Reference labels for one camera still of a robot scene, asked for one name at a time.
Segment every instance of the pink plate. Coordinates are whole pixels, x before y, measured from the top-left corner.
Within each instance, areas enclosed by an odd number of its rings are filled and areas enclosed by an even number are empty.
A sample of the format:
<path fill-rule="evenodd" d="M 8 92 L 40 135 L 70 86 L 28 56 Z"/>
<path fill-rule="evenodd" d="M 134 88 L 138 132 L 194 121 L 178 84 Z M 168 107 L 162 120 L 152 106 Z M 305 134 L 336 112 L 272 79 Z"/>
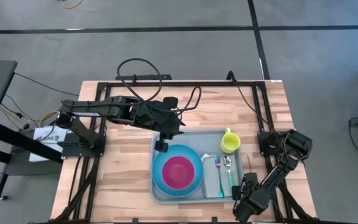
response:
<path fill-rule="evenodd" d="M 162 167 L 162 178 L 172 189 L 187 188 L 194 180 L 193 164 L 183 156 L 174 156 L 167 160 Z"/>

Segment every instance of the blue bowl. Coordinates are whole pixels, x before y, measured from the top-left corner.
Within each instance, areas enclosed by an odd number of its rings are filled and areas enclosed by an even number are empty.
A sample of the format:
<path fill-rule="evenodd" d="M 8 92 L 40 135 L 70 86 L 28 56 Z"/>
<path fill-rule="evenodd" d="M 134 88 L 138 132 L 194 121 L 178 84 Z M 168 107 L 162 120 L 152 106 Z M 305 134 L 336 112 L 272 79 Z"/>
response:
<path fill-rule="evenodd" d="M 194 166 L 194 180 L 192 183 L 185 189 L 175 190 L 170 188 L 162 178 L 162 167 L 166 163 L 167 160 L 174 156 L 183 156 L 187 158 Z M 199 186 L 204 176 L 204 166 L 201 161 L 200 156 L 197 154 L 194 149 L 181 145 L 171 145 L 168 147 L 168 152 L 159 152 L 152 163 L 152 178 L 155 185 L 160 189 L 163 193 L 171 196 L 171 197 L 184 197 L 191 193 L 193 193 Z"/>

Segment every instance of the wooden tabletop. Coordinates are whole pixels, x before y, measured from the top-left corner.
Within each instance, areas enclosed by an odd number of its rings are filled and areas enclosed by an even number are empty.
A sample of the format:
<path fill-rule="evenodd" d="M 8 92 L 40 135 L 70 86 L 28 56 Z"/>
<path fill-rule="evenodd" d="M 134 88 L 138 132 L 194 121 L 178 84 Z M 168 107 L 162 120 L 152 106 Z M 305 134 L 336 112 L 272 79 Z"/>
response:
<path fill-rule="evenodd" d="M 97 84 L 96 81 L 83 82 L 79 100 L 93 101 Z M 266 81 L 266 87 L 276 130 L 286 131 L 294 128 L 283 83 Z M 157 87 L 134 88 L 143 98 L 152 96 L 156 89 Z M 193 87 L 183 86 L 163 87 L 156 100 L 162 101 L 165 96 L 175 96 L 179 99 L 178 107 L 182 108 L 188 101 L 192 89 Z M 253 106 L 251 87 L 244 86 L 241 90 L 249 104 Z M 256 133 L 259 127 L 256 114 L 244 103 L 236 87 L 204 86 L 202 91 L 197 109 L 184 112 L 183 122 L 186 126 L 182 130 L 231 128 L 241 137 L 239 150 L 242 154 L 244 173 L 249 172 L 247 160 L 249 156 L 252 171 L 258 174 L 259 180 L 262 180 L 267 175 L 267 171 L 257 144 Z M 111 96 L 118 95 L 132 96 L 125 87 L 113 87 Z M 263 105 L 261 96 L 259 92 L 260 104 Z M 85 125 L 90 124 L 89 118 L 81 120 Z M 100 160 L 91 222 L 131 222 L 132 218 L 139 218 L 140 222 L 210 222 L 211 217 L 217 217 L 220 222 L 234 221 L 231 202 L 162 205 L 153 201 L 149 190 L 150 143 L 151 137 L 156 132 L 109 122 L 107 127 L 108 140 L 104 156 Z M 67 206 L 76 161 L 77 158 L 69 158 L 63 163 L 51 218 L 57 217 Z M 78 186 L 80 170 L 78 169 L 74 192 Z M 316 212 L 303 164 L 299 164 L 296 170 L 289 173 L 287 185 L 306 213 L 315 217 Z M 279 190 L 277 192 L 280 208 L 285 216 L 282 196 Z M 84 198 L 80 218 L 85 215 L 87 194 Z M 270 203 L 264 213 L 251 216 L 249 221 L 272 220 L 274 214 Z"/>

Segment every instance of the gray tray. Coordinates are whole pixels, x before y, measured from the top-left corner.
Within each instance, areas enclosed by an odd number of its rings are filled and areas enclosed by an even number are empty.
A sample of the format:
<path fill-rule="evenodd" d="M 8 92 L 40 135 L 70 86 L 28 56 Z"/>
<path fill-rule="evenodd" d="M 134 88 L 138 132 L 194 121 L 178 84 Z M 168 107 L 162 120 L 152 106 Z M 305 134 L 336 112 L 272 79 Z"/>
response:
<path fill-rule="evenodd" d="M 184 144 L 193 148 L 200 157 L 203 154 L 209 155 L 225 155 L 220 148 L 220 142 L 224 135 L 224 130 L 205 130 L 205 131 L 185 131 L 183 134 L 175 136 L 172 140 L 167 140 L 166 142 L 171 144 Z M 154 150 L 155 141 L 160 137 L 159 134 L 156 134 L 152 138 L 151 143 L 151 162 L 154 160 L 154 157 L 159 153 Z M 242 169 L 242 159 L 241 152 L 237 150 L 231 156 L 235 157 L 236 160 L 236 169 L 238 173 L 239 183 L 241 183 L 242 176 L 244 171 Z M 211 202 L 232 202 L 233 200 L 229 197 L 227 198 L 205 198 L 202 186 L 200 185 L 198 189 L 192 194 L 176 198 L 164 194 L 158 187 L 154 184 L 150 174 L 150 193 L 155 201 L 158 203 L 164 204 L 175 204 L 175 203 L 211 203 Z"/>

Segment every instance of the yellow cup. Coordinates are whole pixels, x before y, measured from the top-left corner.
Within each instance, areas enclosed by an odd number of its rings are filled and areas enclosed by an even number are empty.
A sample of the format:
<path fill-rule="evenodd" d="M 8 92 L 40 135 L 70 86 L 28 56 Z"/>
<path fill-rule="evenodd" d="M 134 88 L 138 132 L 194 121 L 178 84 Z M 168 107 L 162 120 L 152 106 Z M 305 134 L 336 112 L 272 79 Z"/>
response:
<path fill-rule="evenodd" d="M 240 147 L 240 144 L 240 137 L 230 132 L 230 128 L 226 128 L 225 134 L 221 141 L 222 151 L 228 154 L 233 153 Z"/>

